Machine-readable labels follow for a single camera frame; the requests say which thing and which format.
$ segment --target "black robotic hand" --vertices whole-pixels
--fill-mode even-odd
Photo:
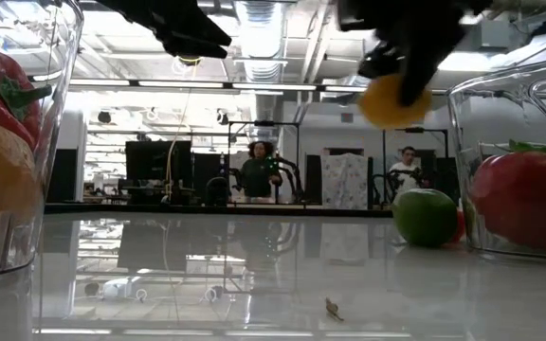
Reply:
[[[221,45],[229,46],[231,38],[202,12],[196,0],[97,1],[150,29],[173,56],[227,57]]]
[[[342,31],[375,29],[380,40],[361,62],[359,75],[401,73],[398,101],[410,106],[464,37],[461,18],[490,5],[492,0],[338,0],[337,14]]]

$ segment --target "yellow lemon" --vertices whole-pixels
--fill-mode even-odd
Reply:
[[[370,83],[359,99],[357,105],[361,113],[376,127],[406,128],[423,119],[431,110],[433,94],[427,89],[410,107],[399,105],[401,80],[400,74],[379,77]]]

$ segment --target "curly hair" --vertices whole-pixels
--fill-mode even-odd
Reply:
[[[264,156],[265,157],[273,155],[273,152],[275,151],[275,147],[273,147],[273,144],[271,142],[255,141],[255,142],[250,143],[247,146],[249,148],[249,152],[247,152],[247,154],[250,156],[250,158],[256,157],[254,155],[254,147],[256,147],[256,145],[259,144],[259,143],[263,144],[263,146],[264,146]]]

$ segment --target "reflective tabletop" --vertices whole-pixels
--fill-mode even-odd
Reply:
[[[40,248],[0,280],[0,340],[546,340],[546,260],[389,219],[59,214]]]

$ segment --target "red bell pepper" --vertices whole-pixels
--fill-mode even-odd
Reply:
[[[475,173],[470,197],[485,228],[509,242],[546,249],[546,146],[511,141]]]
[[[20,136],[31,150],[39,140],[39,100],[52,93],[50,85],[34,88],[22,67],[0,53],[0,126]]]

